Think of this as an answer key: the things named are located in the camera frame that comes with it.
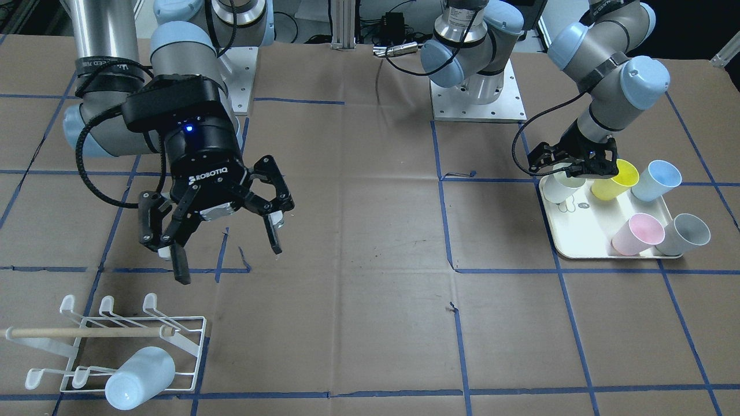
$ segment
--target pink cup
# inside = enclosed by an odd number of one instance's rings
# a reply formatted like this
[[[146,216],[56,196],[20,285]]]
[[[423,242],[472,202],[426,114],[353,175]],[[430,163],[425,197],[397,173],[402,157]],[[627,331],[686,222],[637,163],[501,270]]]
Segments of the pink cup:
[[[636,255],[642,250],[660,244],[665,230],[660,221],[643,212],[632,215],[611,239],[611,246],[621,255]]]

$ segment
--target floor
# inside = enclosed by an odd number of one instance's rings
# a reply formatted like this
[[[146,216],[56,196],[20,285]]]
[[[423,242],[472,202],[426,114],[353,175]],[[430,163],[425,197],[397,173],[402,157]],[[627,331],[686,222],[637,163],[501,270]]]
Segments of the floor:
[[[260,54],[245,162],[273,154],[286,176],[284,253],[238,212],[193,236],[181,286],[138,245],[135,213],[75,173],[60,116],[78,103],[72,39],[0,38],[0,326],[64,326],[66,294],[84,314],[113,295],[135,315],[155,292],[170,315],[206,316],[195,391],[131,415],[740,415],[740,96],[726,73],[665,61],[669,93],[617,138],[638,168],[679,167],[667,205],[704,219],[712,242],[676,260],[575,261],[511,162],[516,125],[432,121],[428,81],[368,47]],[[543,54],[512,62],[529,116],[576,95]],[[525,145],[556,141],[587,104],[532,124]],[[129,200],[157,163],[86,162]],[[81,360],[118,366],[120,344]],[[60,395],[53,376],[25,390],[29,368],[64,365],[53,355],[0,342],[0,357],[3,415],[116,413]]]

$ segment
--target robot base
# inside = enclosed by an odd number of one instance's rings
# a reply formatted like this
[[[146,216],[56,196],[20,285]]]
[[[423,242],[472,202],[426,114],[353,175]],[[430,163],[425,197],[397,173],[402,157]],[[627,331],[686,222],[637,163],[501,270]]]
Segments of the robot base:
[[[527,119],[511,61],[504,69],[504,87],[499,98],[490,104],[471,104],[470,95],[456,87],[442,88],[434,82],[430,85],[434,120],[516,123]]]
[[[236,115],[246,115],[249,112],[258,53],[258,47],[233,47],[219,60]]]

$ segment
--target metal connector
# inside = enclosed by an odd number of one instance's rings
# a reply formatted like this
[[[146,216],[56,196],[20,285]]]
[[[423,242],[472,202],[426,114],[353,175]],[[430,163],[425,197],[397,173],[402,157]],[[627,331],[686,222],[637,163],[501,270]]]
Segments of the metal connector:
[[[400,44],[391,47],[376,46],[372,48],[373,55],[378,58],[385,58],[386,56],[392,58],[394,56],[408,55],[409,53],[416,53],[418,50],[419,44],[417,42],[409,42],[407,44]]]

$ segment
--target yellow cup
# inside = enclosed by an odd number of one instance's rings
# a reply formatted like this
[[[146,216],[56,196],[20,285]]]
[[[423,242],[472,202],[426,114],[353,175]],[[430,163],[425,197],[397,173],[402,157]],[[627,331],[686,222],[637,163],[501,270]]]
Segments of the yellow cup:
[[[616,168],[619,173],[613,178],[596,179],[591,186],[591,193],[602,201],[611,201],[619,194],[637,185],[640,174],[637,168],[628,161],[616,160]]]

